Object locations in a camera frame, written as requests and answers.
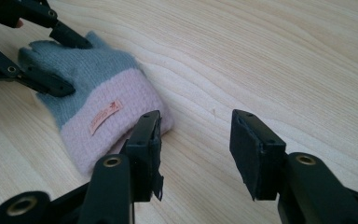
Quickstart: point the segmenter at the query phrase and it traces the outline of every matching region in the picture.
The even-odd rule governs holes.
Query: pink glove cuff
[[[161,134],[173,126],[169,108],[138,69],[124,70],[103,82],[61,129],[62,140],[77,169],[90,175],[105,154],[118,153],[138,119],[159,110]]]

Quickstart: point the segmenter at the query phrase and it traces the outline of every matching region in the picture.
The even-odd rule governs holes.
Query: glove label
[[[123,107],[119,100],[115,100],[114,102],[110,103],[104,109],[102,109],[92,120],[91,125],[89,126],[89,132],[91,135],[94,135],[97,131],[98,127],[106,121],[111,115],[118,112]]]

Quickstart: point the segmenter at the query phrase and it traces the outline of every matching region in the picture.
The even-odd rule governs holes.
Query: wood grain
[[[136,204],[137,223],[280,223],[275,202],[252,201],[228,151],[235,108],[358,190],[358,0],[49,3],[80,34],[134,55],[172,110],[164,197]],[[0,25],[0,50],[15,61],[48,34]],[[55,199],[87,181],[34,92],[0,83],[0,203],[27,190]]]

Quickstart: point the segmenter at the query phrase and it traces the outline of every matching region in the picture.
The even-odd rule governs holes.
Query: knitted glove
[[[111,49],[96,34],[86,38],[92,49],[68,49],[52,41],[36,41],[21,49],[22,67],[54,73],[76,89],[62,98],[37,94],[56,119],[62,141],[83,175],[90,175],[105,154],[118,153],[138,119],[159,110],[161,133],[173,126],[169,108],[129,53]]]

